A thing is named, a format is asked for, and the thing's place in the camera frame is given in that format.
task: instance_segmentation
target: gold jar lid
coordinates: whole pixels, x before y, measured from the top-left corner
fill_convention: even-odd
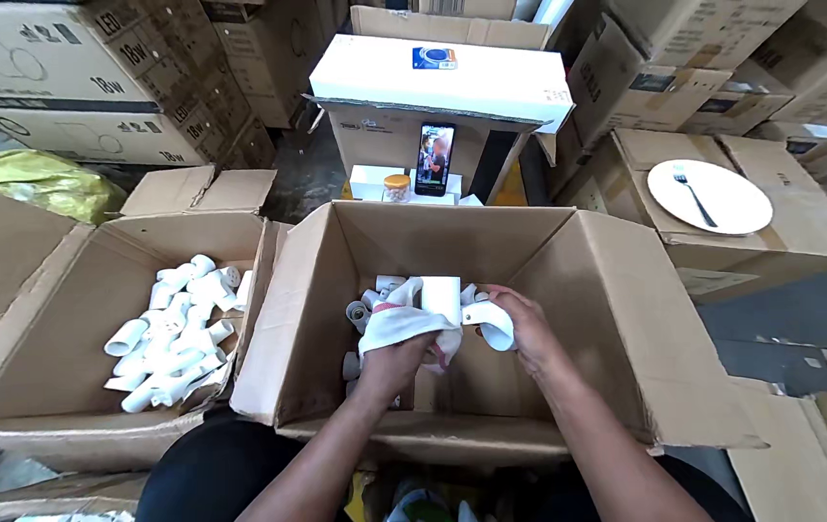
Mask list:
[[[405,174],[392,174],[385,178],[385,187],[388,189],[403,189],[409,187],[411,179]]]

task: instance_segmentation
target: hand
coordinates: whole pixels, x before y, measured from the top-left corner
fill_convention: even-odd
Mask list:
[[[439,334],[421,333],[403,343],[367,352],[359,386],[352,396],[372,397],[386,408],[414,380],[424,353]]]
[[[538,377],[558,363],[570,362],[561,343],[552,333],[539,303],[498,284],[489,284],[490,302],[503,308],[513,320],[516,354],[527,373]]]

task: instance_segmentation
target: open cardboard box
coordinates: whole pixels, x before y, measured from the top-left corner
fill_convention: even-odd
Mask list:
[[[0,520],[15,520],[20,516],[69,519],[66,517],[69,515],[90,520],[95,515],[133,515],[148,477],[145,473],[78,474],[2,492]]]
[[[654,231],[558,207],[332,202],[281,248],[231,405],[283,435],[315,434],[345,396],[346,320],[378,274],[455,275],[538,301],[556,336],[643,444],[755,448],[703,323]],[[530,464],[568,454],[515,352],[466,328],[443,377],[417,375],[369,455],[436,464]]]
[[[0,215],[2,231],[31,220],[39,229],[46,220],[58,233],[72,232],[39,267],[53,241],[41,249],[31,235],[0,236],[8,265],[26,258],[36,267],[2,287],[9,300],[0,305],[0,448],[60,471],[145,469],[198,425],[197,407],[222,391],[234,364],[185,404],[128,414],[119,407],[125,394],[102,387],[117,362],[103,346],[146,310],[156,270],[206,254],[221,266],[256,270],[246,311],[229,314],[241,318],[236,335],[221,346],[234,359],[241,355],[284,232],[257,215],[274,176],[215,174],[213,165],[150,173],[123,207],[124,217],[95,230],[2,197],[0,207],[9,210]]]

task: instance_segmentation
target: phone screen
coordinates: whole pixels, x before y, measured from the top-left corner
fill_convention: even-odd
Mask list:
[[[437,192],[441,196],[446,193],[454,135],[455,126],[451,124],[425,123],[420,127],[420,157],[414,191]]]

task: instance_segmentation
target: black fork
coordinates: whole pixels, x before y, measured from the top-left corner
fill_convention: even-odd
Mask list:
[[[707,209],[705,209],[703,207],[703,205],[700,204],[700,198],[698,198],[698,194],[696,192],[694,192],[693,187],[691,187],[690,185],[687,184],[687,176],[684,175],[684,174],[675,174],[674,175],[674,180],[677,181],[678,183],[681,183],[682,185],[684,185],[685,187],[687,187],[688,189],[691,190],[691,195],[694,196],[694,201],[698,204],[698,209],[700,209],[700,214],[704,217],[704,222],[707,223],[708,227],[716,228],[717,225],[713,221],[713,218],[710,217],[709,214],[707,214]]]

